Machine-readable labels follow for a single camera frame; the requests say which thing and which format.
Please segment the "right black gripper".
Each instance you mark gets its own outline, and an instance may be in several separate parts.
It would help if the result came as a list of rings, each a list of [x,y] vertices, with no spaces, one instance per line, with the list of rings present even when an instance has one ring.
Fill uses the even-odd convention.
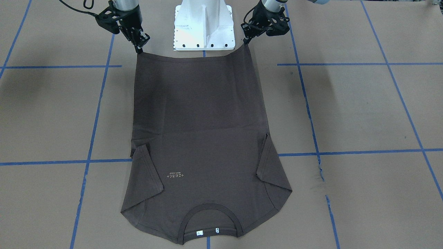
[[[118,22],[117,34],[123,33],[126,38],[133,38],[135,51],[137,54],[141,54],[143,46],[147,44],[150,36],[143,31],[140,9],[116,9],[116,16]]]

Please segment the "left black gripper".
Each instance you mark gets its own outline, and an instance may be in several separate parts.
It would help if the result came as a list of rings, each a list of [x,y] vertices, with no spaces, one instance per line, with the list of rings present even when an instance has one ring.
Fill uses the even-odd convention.
[[[277,36],[277,30],[274,29],[273,22],[269,20],[277,16],[277,10],[269,11],[265,7],[255,7],[250,12],[253,12],[252,18],[248,22],[244,21],[244,45],[248,45],[252,37],[258,37],[264,33],[271,37]]]

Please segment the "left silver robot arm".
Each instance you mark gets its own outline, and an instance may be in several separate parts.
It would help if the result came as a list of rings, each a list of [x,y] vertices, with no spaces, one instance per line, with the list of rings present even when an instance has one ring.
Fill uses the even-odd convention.
[[[241,24],[245,35],[243,43],[247,45],[253,38],[262,34],[272,37],[288,33],[290,19],[284,14],[286,2],[286,0],[260,0],[249,10]]]

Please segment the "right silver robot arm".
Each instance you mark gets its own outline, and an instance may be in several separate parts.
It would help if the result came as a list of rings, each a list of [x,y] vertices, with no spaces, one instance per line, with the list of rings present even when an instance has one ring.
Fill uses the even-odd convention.
[[[137,54],[143,53],[150,36],[142,28],[142,14],[137,0],[114,0],[115,16],[119,30],[133,44]]]

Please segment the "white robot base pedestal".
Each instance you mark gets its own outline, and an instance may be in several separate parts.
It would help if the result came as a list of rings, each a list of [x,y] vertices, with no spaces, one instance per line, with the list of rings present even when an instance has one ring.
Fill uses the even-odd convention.
[[[183,0],[174,14],[175,51],[236,47],[232,7],[224,0]]]

